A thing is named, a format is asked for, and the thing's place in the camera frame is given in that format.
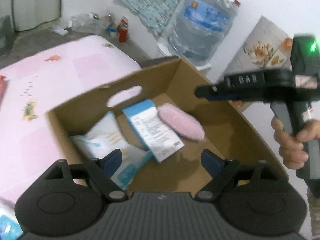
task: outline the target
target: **pink brush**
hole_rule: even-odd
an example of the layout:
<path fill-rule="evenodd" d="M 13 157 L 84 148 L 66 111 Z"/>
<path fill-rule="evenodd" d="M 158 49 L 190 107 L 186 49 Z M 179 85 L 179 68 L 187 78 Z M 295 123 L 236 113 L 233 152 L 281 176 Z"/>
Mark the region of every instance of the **pink brush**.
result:
<path fill-rule="evenodd" d="M 196 118 L 172 104 L 158 107 L 160 119 L 177 134 L 194 141 L 204 139 L 204 130 Z"/>

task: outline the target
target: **finger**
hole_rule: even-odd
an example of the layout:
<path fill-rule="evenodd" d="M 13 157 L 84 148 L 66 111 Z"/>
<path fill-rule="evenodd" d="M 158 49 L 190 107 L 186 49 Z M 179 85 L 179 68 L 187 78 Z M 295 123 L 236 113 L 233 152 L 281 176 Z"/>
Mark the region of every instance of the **finger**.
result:
<path fill-rule="evenodd" d="M 297 134 L 300 142 L 308 142 L 313 139 L 320 139 L 320 121 L 308 122 L 303 130 Z"/>
<path fill-rule="evenodd" d="M 286 166 L 290 170 L 298 170 L 301 169 L 304 166 L 304 163 L 290 163 L 283 161 L 284 166 Z"/>
<path fill-rule="evenodd" d="M 274 118 L 272 119 L 272 121 L 271 121 L 271 126 L 272 126 L 272 128 L 273 128 L 274 130 L 276 130 L 276 131 L 283 131 L 283 124 L 282 124 L 282 122 L 281 122 L 278 118 L 276 118 L 276 117 L 274 117 Z"/>
<path fill-rule="evenodd" d="M 303 144 L 299 142 L 295 137 L 290 136 L 284 131 L 275 131 L 273 138 L 281 146 L 287 148 L 288 150 L 302 150 Z"/>
<path fill-rule="evenodd" d="M 279 155 L 286 161 L 292 163 L 305 163 L 309 155 L 301 150 L 288 150 L 284 147 L 279 148 Z"/>

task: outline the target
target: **ribbed gray surface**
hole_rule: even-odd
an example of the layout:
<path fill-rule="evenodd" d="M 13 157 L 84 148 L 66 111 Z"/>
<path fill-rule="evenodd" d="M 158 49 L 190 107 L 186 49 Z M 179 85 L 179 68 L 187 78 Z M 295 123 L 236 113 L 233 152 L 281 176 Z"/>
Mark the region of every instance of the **ribbed gray surface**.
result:
<path fill-rule="evenodd" d="M 245 234 L 219 215 L 212 204 L 194 201 L 189 193 L 135 193 L 113 203 L 104 216 L 81 233 L 65 237 L 26 234 L 21 240 L 302 240 L 297 234 L 258 237 Z"/>

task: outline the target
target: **device handle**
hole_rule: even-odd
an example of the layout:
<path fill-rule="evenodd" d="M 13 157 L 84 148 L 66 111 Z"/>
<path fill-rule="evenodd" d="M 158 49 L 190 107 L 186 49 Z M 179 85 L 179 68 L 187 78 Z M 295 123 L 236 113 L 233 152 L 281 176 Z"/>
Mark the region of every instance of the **device handle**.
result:
<path fill-rule="evenodd" d="M 305 123 L 312 119 L 311 102 L 273 102 L 270 105 L 276 117 L 283 123 L 284 131 L 296 136 Z M 305 165 L 296 170 L 301 179 L 320 179 L 319 141 L 314 139 L 303 144 L 303 150 L 309 155 Z"/>

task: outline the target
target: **green led indicator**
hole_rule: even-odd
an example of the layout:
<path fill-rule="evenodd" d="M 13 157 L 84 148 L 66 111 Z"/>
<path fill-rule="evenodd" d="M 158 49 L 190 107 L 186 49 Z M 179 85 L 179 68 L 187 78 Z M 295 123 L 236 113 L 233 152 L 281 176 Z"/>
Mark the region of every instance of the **green led indicator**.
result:
<path fill-rule="evenodd" d="M 316 41 L 314 41 L 313 42 L 313 44 L 311 45 L 311 52 L 315 52 L 316 51 L 316 46 L 317 46 L 317 44 L 316 44 Z"/>

